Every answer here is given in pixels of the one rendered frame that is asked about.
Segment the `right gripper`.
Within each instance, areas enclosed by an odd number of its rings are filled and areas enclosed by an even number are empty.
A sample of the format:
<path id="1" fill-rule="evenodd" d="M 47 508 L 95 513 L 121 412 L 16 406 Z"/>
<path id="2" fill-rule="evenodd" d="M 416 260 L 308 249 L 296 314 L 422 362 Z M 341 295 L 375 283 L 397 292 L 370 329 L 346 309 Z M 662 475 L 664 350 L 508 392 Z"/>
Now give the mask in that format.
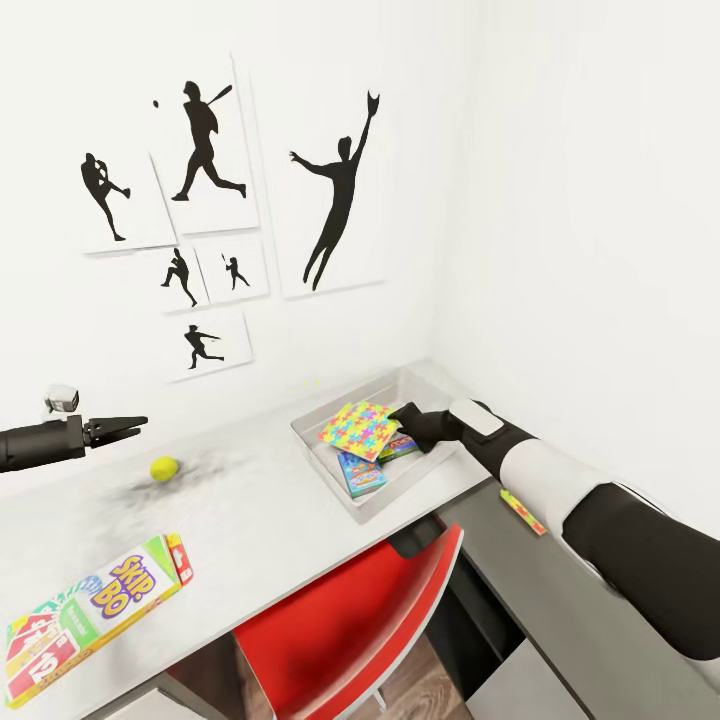
<path id="1" fill-rule="evenodd" d="M 401 409 L 397 409 L 391 413 L 387 419 L 397 420 L 400 422 L 400 428 L 413 438 L 413 441 L 420 447 L 423 453 L 430 453 L 432 448 L 439 442 L 428 430 L 428 420 L 433 414 L 421 413 L 419 408 L 413 403 L 407 403 Z"/>

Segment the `board game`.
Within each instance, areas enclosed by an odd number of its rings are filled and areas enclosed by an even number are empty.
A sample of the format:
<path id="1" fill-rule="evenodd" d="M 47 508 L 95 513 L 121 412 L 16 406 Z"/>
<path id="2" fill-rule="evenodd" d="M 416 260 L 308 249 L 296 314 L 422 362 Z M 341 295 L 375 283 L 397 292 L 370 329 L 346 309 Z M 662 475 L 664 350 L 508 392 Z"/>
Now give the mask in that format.
<path id="1" fill-rule="evenodd" d="M 181 567 L 173 551 L 181 555 Z M 192 578 L 177 533 L 158 533 L 11 623 L 5 707 L 19 709 Z"/>
<path id="2" fill-rule="evenodd" d="M 406 432 L 397 430 L 384 446 L 384 449 L 379 453 L 379 456 L 374 461 L 370 461 L 370 464 L 378 462 L 378 466 L 380 466 L 384 464 L 384 462 L 394 460 L 395 458 L 404 456 L 404 454 L 414 452 L 414 450 L 420 450 L 420 447 L 413 441 L 413 438 L 409 437 Z"/>
<path id="3" fill-rule="evenodd" d="M 338 454 L 338 461 L 352 498 L 374 492 L 387 484 L 378 462 L 370 464 L 367 459 L 347 451 Z"/>

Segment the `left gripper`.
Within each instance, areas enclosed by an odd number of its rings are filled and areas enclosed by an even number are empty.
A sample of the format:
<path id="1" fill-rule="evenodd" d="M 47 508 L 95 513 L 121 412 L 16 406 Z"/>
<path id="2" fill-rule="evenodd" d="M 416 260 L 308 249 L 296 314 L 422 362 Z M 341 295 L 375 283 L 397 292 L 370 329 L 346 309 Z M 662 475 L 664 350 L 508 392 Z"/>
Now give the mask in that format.
<path id="1" fill-rule="evenodd" d="M 12 472 L 20 472 L 86 456 L 91 449 L 140 434 L 139 425 L 148 423 L 147 416 L 89 419 L 70 416 L 66 421 L 38 424 L 6 430 L 6 454 Z"/>

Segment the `tennis ball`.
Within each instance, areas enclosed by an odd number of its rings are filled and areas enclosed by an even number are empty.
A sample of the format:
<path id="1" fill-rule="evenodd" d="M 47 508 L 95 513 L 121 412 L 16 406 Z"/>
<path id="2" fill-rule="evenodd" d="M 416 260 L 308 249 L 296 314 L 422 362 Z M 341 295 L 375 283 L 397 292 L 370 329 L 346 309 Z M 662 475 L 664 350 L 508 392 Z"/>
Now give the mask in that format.
<path id="1" fill-rule="evenodd" d="M 151 477 L 155 481 L 170 481 L 177 471 L 177 460 L 169 456 L 158 458 L 150 467 Z"/>

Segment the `jigsaw puzzle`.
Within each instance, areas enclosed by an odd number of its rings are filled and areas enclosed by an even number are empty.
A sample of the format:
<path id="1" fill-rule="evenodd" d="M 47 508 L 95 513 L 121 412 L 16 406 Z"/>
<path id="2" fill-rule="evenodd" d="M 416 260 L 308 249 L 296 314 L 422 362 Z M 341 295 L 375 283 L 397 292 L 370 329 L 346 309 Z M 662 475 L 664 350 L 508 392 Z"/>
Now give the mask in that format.
<path id="1" fill-rule="evenodd" d="M 325 427 L 317 439 L 361 459 L 374 461 L 384 449 L 400 422 L 387 419 L 396 410 L 372 403 L 359 403 L 355 413 L 352 405 L 345 405 Z"/>
<path id="2" fill-rule="evenodd" d="M 536 519 L 522 506 L 509 492 L 502 490 L 500 495 L 539 535 L 547 531 L 536 521 Z"/>

